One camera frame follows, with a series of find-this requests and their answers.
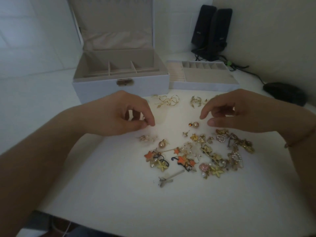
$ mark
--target left hand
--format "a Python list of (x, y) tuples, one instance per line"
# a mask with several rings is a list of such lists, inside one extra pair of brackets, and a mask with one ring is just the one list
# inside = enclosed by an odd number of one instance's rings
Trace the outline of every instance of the left hand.
[[(129, 110), (133, 112), (131, 121)], [(82, 134), (122, 135), (155, 125), (155, 118), (147, 101), (125, 91), (72, 107), (64, 113), (71, 117), (75, 131)], [(141, 113), (146, 121), (140, 120)]]

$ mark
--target hand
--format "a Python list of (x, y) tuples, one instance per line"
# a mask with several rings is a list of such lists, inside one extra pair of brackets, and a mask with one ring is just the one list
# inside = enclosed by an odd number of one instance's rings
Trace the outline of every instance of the hand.
[(213, 115), (207, 122), (209, 126), (249, 132), (278, 131), (288, 141), (300, 138), (316, 125), (316, 115), (303, 107), (243, 89), (211, 99), (200, 119), (209, 112)]
[[(103, 136), (122, 135), (154, 126), (155, 119), (147, 101), (137, 95), (118, 91), (101, 99), (65, 111), (71, 116), (75, 131)], [(140, 120), (143, 113), (146, 121)]]

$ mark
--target jewelry box lid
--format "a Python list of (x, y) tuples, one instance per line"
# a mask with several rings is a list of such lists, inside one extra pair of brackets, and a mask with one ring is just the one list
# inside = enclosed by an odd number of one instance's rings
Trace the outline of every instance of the jewelry box lid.
[(68, 0), (83, 49), (155, 47), (153, 0)]

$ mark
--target right hand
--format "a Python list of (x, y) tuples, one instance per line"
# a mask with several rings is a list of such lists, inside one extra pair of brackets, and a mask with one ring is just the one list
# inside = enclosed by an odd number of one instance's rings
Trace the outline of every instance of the right hand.
[(299, 139), (316, 125), (316, 115), (303, 107), (243, 89), (211, 99), (202, 109), (200, 119), (205, 119), (209, 112), (213, 116), (207, 122), (209, 126), (249, 132), (277, 131), (287, 142)]

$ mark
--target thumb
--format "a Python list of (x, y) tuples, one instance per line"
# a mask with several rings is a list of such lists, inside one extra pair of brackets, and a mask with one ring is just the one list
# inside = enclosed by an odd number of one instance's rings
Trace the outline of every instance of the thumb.
[(124, 121), (124, 132), (138, 131), (147, 127), (147, 123), (141, 120)]
[(240, 129), (238, 123), (239, 118), (236, 116), (214, 117), (207, 121), (207, 124), (212, 127)]

